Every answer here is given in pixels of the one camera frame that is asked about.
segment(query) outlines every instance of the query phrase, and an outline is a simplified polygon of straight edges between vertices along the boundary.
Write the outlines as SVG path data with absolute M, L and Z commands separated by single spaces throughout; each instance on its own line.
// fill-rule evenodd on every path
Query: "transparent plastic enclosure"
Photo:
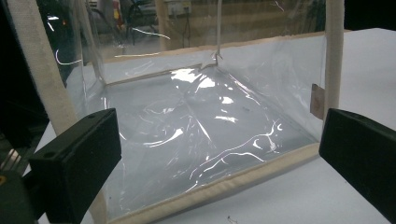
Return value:
M 324 0 L 37 4 L 78 116 L 117 109 L 110 220 L 320 139 Z

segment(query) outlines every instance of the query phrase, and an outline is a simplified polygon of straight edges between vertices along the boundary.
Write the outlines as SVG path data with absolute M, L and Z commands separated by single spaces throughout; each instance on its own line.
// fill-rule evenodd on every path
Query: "white strap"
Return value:
M 344 0 L 326 1 L 326 72 L 324 120 L 329 108 L 338 108 L 344 46 Z
M 32 0 L 7 3 L 38 95 L 59 135 L 77 122 L 77 116 L 62 83 L 37 3 Z

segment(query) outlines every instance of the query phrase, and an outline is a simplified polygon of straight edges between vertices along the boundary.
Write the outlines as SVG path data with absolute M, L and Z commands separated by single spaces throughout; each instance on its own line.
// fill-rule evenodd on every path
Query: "wrinkled plastic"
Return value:
M 104 186 L 109 219 L 319 140 L 322 121 L 309 106 L 311 85 L 323 82 L 324 1 L 61 8 L 80 49 L 64 79 L 77 114 L 118 113 L 122 160 Z

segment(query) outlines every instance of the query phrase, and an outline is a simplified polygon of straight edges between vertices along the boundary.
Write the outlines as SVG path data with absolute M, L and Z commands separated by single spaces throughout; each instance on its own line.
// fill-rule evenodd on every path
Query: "plastic film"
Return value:
M 320 138 L 324 1 L 37 3 L 78 116 L 117 109 L 109 220 Z

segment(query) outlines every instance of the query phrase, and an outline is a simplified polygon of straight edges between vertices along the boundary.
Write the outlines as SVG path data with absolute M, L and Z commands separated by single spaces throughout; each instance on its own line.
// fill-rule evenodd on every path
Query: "white table surface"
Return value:
M 345 33 L 340 108 L 396 130 L 396 32 Z M 37 148 L 54 136 L 49 125 Z M 325 160 L 317 158 L 256 187 L 158 223 L 389 222 Z

